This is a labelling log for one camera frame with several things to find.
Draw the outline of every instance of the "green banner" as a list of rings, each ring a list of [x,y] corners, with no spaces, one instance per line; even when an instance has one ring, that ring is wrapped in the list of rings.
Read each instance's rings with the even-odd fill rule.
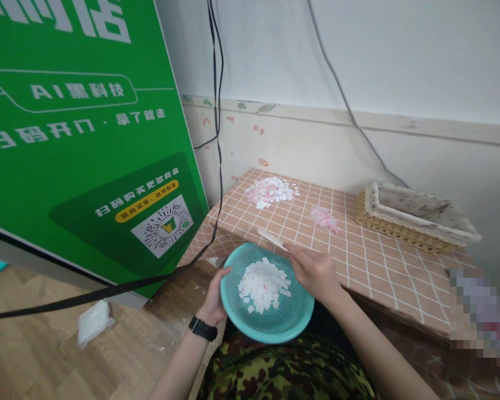
[[[155,2],[0,0],[0,232],[122,283],[207,211]]]

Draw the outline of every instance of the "paper scrap pile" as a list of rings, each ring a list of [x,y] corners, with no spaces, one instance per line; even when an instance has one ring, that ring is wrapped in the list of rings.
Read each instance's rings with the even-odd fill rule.
[[[278,309],[280,294],[291,297],[291,283],[285,272],[269,263],[267,257],[263,257],[261,261],[246,268],[239,283],[239,297],[244,303],[250,303],[252,300],[253,304],[248,307],[250,314],[254,311],[263,314],[271,306]]]
[[[339,223],[332,217],[331,212],[327,208],[317,206],[311,207],[311,218],[313,218],[316,225],[329,229],[335,234],[341,233]]]
[[[294,196],[300,196],[298,187],[291,184],[289,187],[287,179],[270,177],[256,182],[245,190],[246,197],[256,205],[256,208],[270,207],[272,203],[278,203],[282,200],[290,201]]]

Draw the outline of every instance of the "white plastic bag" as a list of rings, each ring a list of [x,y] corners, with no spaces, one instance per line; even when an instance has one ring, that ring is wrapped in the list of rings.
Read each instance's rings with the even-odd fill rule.
[[[78,346],[85,349],[87,343],[96,338],[106,328],[115,324],[114,318],[109,316],[111,309],[107,299],[100,300],[79,317]]]

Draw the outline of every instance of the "table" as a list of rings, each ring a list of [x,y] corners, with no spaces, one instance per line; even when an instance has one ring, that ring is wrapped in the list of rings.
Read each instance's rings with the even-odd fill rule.
[[[300,196],[259,210],[244,191],[255,181],[276,176],[298,186]],[[263,239],[263,228],[287,243],[333,257],[341,285],[369,298],[431,334],[449,338],[450,283],[445,268],[475,268],[463,250],[435,256],[354,220],[357,196],[260,169],[249,170],[223,198],[219,229],[205,258],[226,257],[246,241],[283,251]],[[189,263],[211,240],[217,204],[208,213],[179,266]],[[339,235],[315,226],[312,206],[326,207],[339,221]]]

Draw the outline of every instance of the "black cable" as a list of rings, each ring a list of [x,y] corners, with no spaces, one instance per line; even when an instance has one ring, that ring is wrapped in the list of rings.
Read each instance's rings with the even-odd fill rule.
[[[206,0],[207,1],[207,12],[209,15],[209,29],[211,30],[211,38],[213,39],[213,83],[214,83],[214,113],[215,113],[215,136],[208,140],[205,143],[202,143],[200,146],[193,147],[194,150],[198,150],[208,143],[213,142],[215,139],[218,139],[218,136],[220,134],[220,120],[221,120],[221,88],[222,88],[222,77],[224,75],[224,52],[222,51],[222,42],[221,42],[221,36],[218,33],[218,27],[217,27],[217,19],[215,18],[215,11],[213,10],[213,3],[212,0]],[[217,38],[218,38],[218,48],[221,52],[221,77],[218,82],[218,115],[217,115],[217,56],[215,53],[215,37],[214,34],[215,32],[213,31],[213,26],[215,29],[215,32],[217,33]]]
[[[219,86],[218,86],[218,116],[217,116],[217,60],[216,60],[216,55],[215,55],[215,33],[217,34],[218,37],[218,42],[219,46],[221,44],[221,39],[218,34],[218,27],[217,27],[217,22],[215,20],[215,16],[213,13],[213,5],[212,5],[212,0],[206,0],[208,1],[208,14],[209,14],[209,27],[211,29],[211,39],[213,41],[213,81],[214,81],[214,98],[215,98],[215,107],[214,107],[214,112],[215,112],[215,132],[216,136],[211,140],[215,140],[218,138],[218,134],[221,130],[221,99],[220,99],[220,93],[221,93],[221,84],[222,84],[222,74],[224,71],[224,55],[222,53],[222,47],[221,47],[221,78],[219,81]],[[6,311],[6,312],[1,312],[0,313],[0,319],[3,318],[12,318],[12,317],[20,317],[20,316],[27,316],[27,315],[33,315],[33,314],[39,314],[43,312],[50,312],[50,311],[57,311],[65,308],[71,308],[75,306],[80,306],[82,304],[86,303],[91,303],[94,301],[102,300],[108,297],[113,297],[117,296],[122,293],[130,292],[133,290],[140,289],[145,286],[149,286],[155,283],[162,282],[170,277],[175,277],[178,276],[180,273],[182,273],[184,270],[186,270],[189,267],[192,267],[199,259],[200,257],[203,256],[203,254],[206,252],[206,250],[213,244],[217,237],[217,229],[218,229],[218,219],[221,215],[221,210],[222,210],[222,198],[224,197],[224,185],[222,183],[222,152],[221,152],[221,145],[217,141],[217,148],[218,148],[218,159],[219,159],[219,167],[218,167],[218,175],[220,179],[220,187],[221,187],[221,201],[219,203],[218,207],[218,213],[217,213],[217,220],[215,221],[215,225],[213,227],[213,235],[211,236],[211,241],[205,245],[202,250],[192,259],[190,263],[188,263],[185,266],[182,266],[180,268],[176,268],[175,271],[173,271],[170,274],[164,274],[164,275],[159,275],[155,277],[150,277],[150,278],[143,278],[143,279],[138,279],[136,281],[131,281],[131,282],[126,282],[126,283],[121,283],[115,286],[110,286],[107,288],[103,288],[94,292],[86,293],[86,294],[81,294],[80,296],[75,296],[71,297],[68,299],[64,300],[59,300],[53,303],[49,304],[44,304],[42,306],[35,306],[35,307],[29,307],[29,308],[23,308],[23,309],[18,309],[18,310],[13,310],[13,311]]]
[[[392,173],[389,170],[389,168],[387,168],[387,165],[385,164],[385,161],[379,155],[378,151],[376,150],[376,148],[372,144],[371,140],[368,138],[368,136],[365,133],[365,131],[363,130],[363,128],[357,123],[356,117],[354,116],[354,113],[352,112],[352,109],[350,108],[350,104],[348,104],[348,99],[346,98],[346,95],[344,94],[344,90],[343,90],[343,87],[341,85],[341,81],[339,80],[339,77],[337,76],[337,72],[335,72],[335,69],[333,68],[332,63],[331,63],[331,61],[328,58],[328,54],[326,53],[326,50],[324,49],[324,45],[322,44],[322,38],[321,38],[321,34],[320,34],[319,30],[318,30],[318,24],[317,24],[317,20],[315,19],[315,13],[313,11],[313,6],[311,4],[311,0],[307,0],[307,5],[309,7],[309,13],[311,15],[311,20],[313,21],[313,27],[315,28],[315,32],[317,34],[317,40],[318,40],[318,44],[319,44],[319,46],[321,48],[322,55],[324,56],[324,60],[326,60],[326,64],[328,64],[329,70],[333,74],[333,78],[335,78],[335,82],[337,83],[339,91],[341,92],[341,96],[343,98],[344,105],[346,106],[346,109],[348,110],[348,114],[350,114],[350,119],[352,120],[352,123],[361,132],[361,134],[363,135],[363,137],[367,141],[368,145],[371,147],[372,152],[374,153],[374,155],[376,156],[376,158],[378,158],[379,162],[381,163],[381,165],[383,167],[383,170],[385,172],[387,172],[389,175],[391,175],[398,182],[400,182],[402,184],[402,186],[407,187],[409,189],[410,187],[409,187],[409,185],[406,182],[404,182],[396,174]]]

